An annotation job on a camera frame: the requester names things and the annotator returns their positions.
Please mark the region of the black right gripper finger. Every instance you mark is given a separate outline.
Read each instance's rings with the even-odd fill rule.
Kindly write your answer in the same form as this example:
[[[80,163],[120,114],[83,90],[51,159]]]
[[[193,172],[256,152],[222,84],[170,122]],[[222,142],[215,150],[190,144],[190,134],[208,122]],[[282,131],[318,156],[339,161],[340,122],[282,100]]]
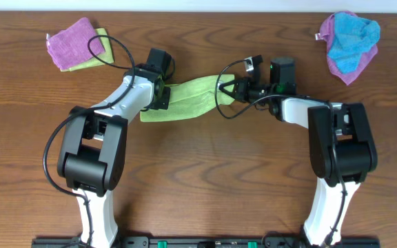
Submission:
[[[219,88],[218,93],[221,95],[221,98],[225,101],[234,101],[235,93],[232,88]]]
[[[218,82],[218,89],[219,90],[233,90],[235,84],[236,84],[235,80],[231,80],[231,81],[228,81],[228,82],[219,81]]]

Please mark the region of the light green microfiber cloth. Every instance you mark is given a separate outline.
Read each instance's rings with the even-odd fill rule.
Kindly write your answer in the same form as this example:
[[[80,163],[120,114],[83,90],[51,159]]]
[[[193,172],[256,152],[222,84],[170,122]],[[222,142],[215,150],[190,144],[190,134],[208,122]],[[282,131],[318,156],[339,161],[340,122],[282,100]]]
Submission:
[[[181,84],[171,85],[166,110],[148,110],[140,113],[144,123],[181,121],[199,117],[216,107],[214,90],[217,75],[204,76]]]

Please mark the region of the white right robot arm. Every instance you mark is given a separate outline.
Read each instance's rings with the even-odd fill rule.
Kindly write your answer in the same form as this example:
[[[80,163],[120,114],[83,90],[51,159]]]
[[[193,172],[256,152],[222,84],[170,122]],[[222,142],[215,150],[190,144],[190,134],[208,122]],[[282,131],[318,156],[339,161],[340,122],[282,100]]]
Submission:
[[[316,175],[314,201],[299,236],[281,242],[278,234],[266,236],[263,246],[379,247],[377,238],[343,238],[340,234],[353,195],[378,162],[364,105],[298,94],[291,57],[271,60],[269,83],[260,82],[262,56],[240,62],[247,76],[228,82],[217,78],[214,92],[224,93],[247,108],[262,107],[278,121],[307,129],[309,158]]]

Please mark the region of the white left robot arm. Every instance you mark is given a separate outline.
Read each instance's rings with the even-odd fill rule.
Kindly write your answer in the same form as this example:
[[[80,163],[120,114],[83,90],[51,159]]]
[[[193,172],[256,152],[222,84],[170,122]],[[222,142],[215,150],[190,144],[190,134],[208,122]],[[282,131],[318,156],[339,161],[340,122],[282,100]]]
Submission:
[[[111,247],[116,240],[113,190],[125,165],[128,125],[142,110],[168,108],[165,81],[172,68],[171,55],[152,48],[147,61],[129,69],[104,101],[69,113],[57,171],[78,198],[85,246]]]

